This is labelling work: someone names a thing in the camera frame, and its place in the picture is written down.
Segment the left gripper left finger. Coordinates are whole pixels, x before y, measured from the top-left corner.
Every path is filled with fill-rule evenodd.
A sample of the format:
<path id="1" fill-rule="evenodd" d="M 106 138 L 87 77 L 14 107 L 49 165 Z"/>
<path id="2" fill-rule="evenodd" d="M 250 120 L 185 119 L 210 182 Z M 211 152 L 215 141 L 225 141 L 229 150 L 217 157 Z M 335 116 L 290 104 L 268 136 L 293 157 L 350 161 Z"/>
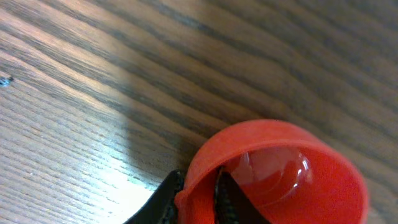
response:
<path id="1" fill-rule="evenodd" d="M 175 196 L 183 189 L 184 176 L 173 170 L 154 191 L 144 206 L 124 224 L 176 224 L 178 208 Z"/>

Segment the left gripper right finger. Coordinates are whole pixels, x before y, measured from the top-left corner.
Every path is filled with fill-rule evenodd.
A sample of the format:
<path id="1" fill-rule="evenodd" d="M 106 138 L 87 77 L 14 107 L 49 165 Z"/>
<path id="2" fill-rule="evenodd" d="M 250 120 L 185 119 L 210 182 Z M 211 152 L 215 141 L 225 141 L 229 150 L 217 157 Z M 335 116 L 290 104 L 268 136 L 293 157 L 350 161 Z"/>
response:
<path id="1" fill-rule="evenodd" d="M 217 224 L 271 224 L 224 167 L 218 169 L 214 201 Z"/>

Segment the red plastic measuring scoop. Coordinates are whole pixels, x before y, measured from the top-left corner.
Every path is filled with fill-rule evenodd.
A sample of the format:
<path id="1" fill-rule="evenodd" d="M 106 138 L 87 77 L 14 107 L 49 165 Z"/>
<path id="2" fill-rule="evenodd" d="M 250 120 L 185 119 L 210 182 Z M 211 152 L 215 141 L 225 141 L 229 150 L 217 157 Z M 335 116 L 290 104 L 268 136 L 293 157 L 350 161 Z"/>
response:
<path id="1" fill-rule="evenodd" d="M 195 154 L 176 195 L 179 223 L 214 223 L 220 171 L 231 174 L 272 223 L 365 223 L 366 184 L 355 166 L 308 131 L 285 121 L 234 124 Z"/>

